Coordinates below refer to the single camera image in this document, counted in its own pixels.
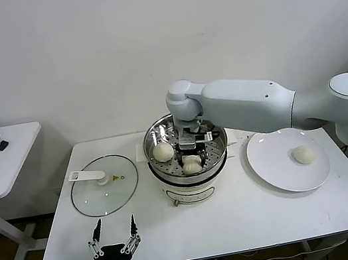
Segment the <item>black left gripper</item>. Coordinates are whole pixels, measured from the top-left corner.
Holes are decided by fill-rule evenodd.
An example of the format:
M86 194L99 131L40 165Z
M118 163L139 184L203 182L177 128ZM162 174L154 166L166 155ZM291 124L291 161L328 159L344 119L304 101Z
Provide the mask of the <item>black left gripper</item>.
M93 258L95 260L131 260L131 253L134 253L141 242L138 234L134 215L131 215L130 237L126 243L117 243L101 247L100 236L102 219L98 219L93 230L92 239L88 242Z

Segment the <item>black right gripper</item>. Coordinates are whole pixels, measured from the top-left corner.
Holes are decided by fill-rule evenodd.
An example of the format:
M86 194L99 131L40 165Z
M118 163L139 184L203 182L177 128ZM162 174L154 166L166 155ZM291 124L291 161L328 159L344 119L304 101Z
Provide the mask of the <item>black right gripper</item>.
M186 156L186 155L187 156L198 155L201 158L202 168L206 167L207 161L210 159L210 155L208 154L204 143L197 143L194 149L180 149L180 147L177 147L177 153L175 153L175 158L181 168L183 168L184 166L183 156Z

